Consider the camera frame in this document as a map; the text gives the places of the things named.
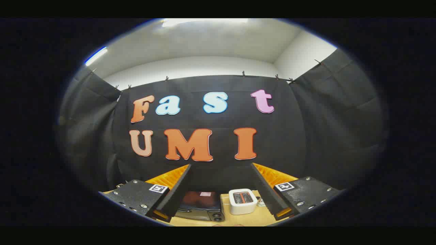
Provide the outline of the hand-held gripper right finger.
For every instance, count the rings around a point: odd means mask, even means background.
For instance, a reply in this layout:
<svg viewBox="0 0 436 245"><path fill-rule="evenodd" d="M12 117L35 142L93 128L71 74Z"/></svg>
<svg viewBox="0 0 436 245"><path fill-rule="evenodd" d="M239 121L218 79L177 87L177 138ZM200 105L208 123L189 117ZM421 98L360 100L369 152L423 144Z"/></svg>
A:
<svg viewBox="0 0 436 245"><path fill-rule="evenodd" d="M321 207L344 192L311 176L297 178L257 163L251 169L255 188L277 221Z"/></svg>

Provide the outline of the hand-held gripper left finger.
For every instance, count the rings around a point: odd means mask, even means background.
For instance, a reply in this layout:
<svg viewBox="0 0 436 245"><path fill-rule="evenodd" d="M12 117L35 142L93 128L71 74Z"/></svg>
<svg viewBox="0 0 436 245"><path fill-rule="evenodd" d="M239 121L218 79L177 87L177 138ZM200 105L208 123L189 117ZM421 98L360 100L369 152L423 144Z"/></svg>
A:
<svg viewBox="0 0 436 245"><path fill-rule="evenodd" d="M131 213L170 222L189 187L191 167L187 164L146 181L132 179L99 195Z"/></svg>

